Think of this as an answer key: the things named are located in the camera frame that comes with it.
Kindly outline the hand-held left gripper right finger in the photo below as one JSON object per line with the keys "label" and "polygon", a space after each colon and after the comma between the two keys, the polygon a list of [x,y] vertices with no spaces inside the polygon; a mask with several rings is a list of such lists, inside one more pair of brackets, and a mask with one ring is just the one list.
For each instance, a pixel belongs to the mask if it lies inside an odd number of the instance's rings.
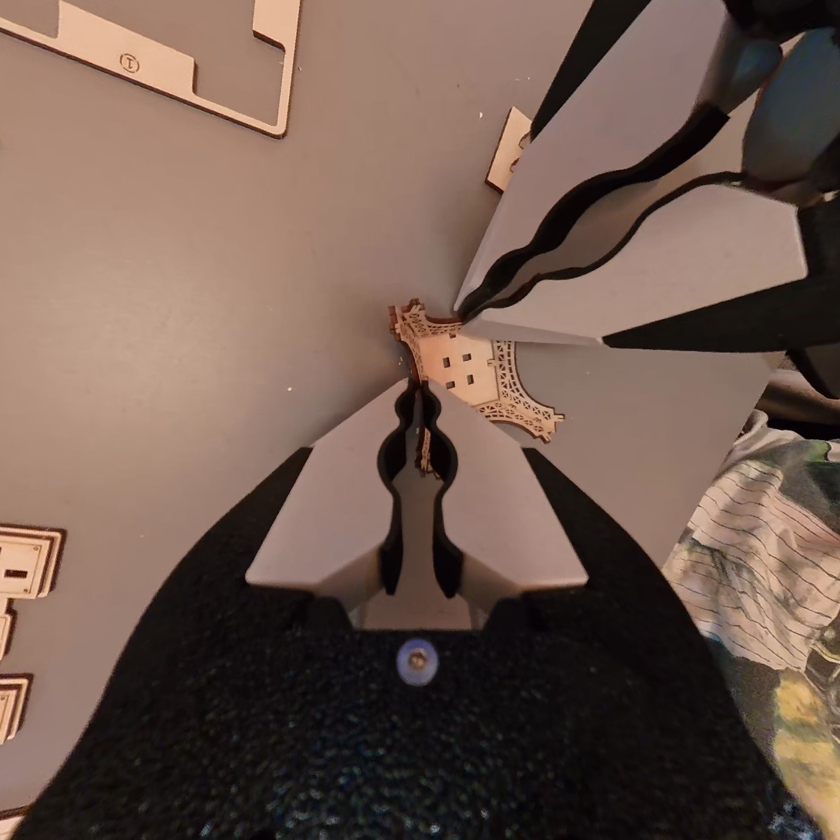
{"label": "hand-held left gripper right finger", "polygon": [[433,563],[441,591],[490,614],[525,592],[581,587],[588,574],[524,448],[449,393],[423,384],[434,499]]}

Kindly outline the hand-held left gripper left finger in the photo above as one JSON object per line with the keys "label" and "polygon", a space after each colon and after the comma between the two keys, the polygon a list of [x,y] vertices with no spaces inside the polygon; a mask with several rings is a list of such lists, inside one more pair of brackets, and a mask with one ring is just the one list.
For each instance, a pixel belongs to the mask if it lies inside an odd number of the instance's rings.
{"label": "hand-held left gripper left finger", "polygon": [[348,611],[396,592],[403,520],[394,479],[406,467],[417,383],[401,380],[308,450],[245,579],[331,597]]}

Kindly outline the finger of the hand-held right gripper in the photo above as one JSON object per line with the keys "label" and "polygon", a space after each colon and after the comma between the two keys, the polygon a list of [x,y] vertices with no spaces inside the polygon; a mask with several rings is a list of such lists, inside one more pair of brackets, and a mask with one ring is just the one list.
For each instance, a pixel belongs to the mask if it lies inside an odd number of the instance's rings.
{"label": "finger of the hand-held right gripper", "polygon": [[805,277],[800,208],[698,178],[647,208],[588,266],[537,279],[462,332],[488,340],[604,345],[607,337]]}
{"label": "finger of the hand-held right gripper", "polygon": [[566,239],[585,211],[624,186],[652,182],[702,149],[728,120],[700,104],[729,21],[724,2],[633,2],[626,24],[570,96],[552,84],[456,299],[467,320],[531,259]]}

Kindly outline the wooden tower base model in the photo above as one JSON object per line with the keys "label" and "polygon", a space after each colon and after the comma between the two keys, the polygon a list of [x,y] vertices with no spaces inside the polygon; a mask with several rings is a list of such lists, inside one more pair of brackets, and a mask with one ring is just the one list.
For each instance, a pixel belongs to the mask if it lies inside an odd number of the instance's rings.
{"label": "wooden tower base model", "polygon": [[417,298],[389,307],[390,331],[411,354],[419,385],[447,405],[459,400],[485,425],[516,427],[549,444],[565,415],[531,396],[518,371],[517,346],[511,340],[486,339],[463,332],[457,318],[431,318]]}

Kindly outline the grey desk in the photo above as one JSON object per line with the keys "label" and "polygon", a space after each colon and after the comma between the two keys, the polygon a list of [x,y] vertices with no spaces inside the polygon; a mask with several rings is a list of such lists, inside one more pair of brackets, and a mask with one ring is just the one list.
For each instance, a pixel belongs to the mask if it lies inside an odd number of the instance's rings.
{"label": "grey desk", "polygon": [[2,524],[64,529],[16,600],[2,810],[32,803],[181,558],[400,378],[389,305],[446,312],[591,2],[302,2],[271,139],[2,35]]}

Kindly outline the small square wooden piece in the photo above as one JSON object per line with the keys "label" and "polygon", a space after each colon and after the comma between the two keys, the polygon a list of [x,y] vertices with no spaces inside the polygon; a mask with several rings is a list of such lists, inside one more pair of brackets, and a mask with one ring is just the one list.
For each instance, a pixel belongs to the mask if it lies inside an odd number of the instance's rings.
{"label": "small square wooden piece", "polygon": [[530,118],[515,107],[510,108],[503,124],[497,147],[486,174],[486,184],[503,194],[517,164],[531,142]]}

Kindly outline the person's printed shirt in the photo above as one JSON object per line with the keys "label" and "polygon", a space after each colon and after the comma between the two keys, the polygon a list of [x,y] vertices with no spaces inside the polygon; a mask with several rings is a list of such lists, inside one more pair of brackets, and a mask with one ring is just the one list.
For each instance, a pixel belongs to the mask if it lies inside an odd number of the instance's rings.
{"label": "person's printed shirt", "polygon": [[663,573],[753,740],[838,838],[838,428],[754,410]]}

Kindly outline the wooden four-square frame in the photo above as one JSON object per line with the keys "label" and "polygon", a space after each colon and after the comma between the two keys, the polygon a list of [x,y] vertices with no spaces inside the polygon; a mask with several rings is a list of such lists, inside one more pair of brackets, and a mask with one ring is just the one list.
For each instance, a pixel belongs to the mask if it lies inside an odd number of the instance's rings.
{"label": "wooden four-square frame", "polygon": [[[9,653],[18,614],[17,601],[47,597],[56,585],[67,543],[63,528],[1,525],[1,657]],[[1,674],[1,743],[11,741],[24,723],[34,682],[32,674]]]}

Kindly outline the wooden puzzle frame sheet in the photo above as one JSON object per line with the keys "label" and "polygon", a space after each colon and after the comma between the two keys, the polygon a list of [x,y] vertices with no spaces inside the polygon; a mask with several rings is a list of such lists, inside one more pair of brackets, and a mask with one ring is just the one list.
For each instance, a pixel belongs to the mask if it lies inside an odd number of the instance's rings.
{"label": "wooden puzzle frame sheet", "polygon": [[254,2],[253,36],[283,52],[274,122],[259,120],[199,96],[196,93],[197,65],[192,56],[69,2],[58,2],[55,35],[41,33],[5,17],[1,19],[1,31],[195,109],[281,139],[287,134],[300,12],[300,1]]}

